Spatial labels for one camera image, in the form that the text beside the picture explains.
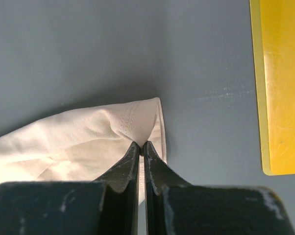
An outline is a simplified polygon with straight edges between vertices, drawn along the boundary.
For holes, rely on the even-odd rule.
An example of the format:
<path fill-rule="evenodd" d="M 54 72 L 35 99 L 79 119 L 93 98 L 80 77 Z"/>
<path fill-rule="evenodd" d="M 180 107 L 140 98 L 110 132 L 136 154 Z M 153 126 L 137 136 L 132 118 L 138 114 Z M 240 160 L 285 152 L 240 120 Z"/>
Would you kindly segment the beige t-shirt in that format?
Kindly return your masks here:
<path fill-rule="evenodd" d="M 159 98 L 66 111 L 0 137 L 0 184 L 9 181 L 91 181 L 135 142 L 152 142 L 167 159 Z"/>

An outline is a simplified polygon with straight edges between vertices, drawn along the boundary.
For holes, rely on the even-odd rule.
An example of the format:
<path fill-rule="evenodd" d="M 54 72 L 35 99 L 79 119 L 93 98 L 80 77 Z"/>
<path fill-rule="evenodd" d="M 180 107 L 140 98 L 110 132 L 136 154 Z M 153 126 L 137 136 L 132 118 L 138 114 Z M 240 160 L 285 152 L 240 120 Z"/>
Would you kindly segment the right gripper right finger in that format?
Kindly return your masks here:
<path fill-rule="evenodd" d="M 149 235 L 295 234 L 272 190 L 195 186 L 161 160 L 150 141 L 143 155 Z"/>

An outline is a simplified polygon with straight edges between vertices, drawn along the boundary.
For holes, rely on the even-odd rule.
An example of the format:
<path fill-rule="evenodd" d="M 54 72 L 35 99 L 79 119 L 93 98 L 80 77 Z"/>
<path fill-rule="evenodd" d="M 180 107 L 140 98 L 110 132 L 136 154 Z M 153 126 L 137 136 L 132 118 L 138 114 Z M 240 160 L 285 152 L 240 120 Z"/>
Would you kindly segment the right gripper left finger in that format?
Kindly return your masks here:
<path fill-rule="evenodd" d="M 140 147 L 93 181 L 0 184 L 0 235 L 135 235 Z"/>

